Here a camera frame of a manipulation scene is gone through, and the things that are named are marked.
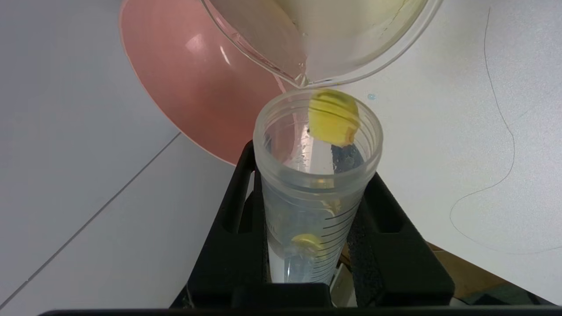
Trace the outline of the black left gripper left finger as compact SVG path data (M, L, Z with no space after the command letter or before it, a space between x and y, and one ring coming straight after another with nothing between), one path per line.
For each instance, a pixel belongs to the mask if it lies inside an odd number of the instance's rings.
M229 307L235 290L264 284L267 276L262 185L248 142L189 276L188 297L194 308Z

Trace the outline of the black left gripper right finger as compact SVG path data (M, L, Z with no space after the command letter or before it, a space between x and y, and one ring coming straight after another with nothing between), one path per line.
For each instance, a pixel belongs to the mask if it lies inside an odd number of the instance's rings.
M455 284L380 175L347 237L359 307L448 306Z

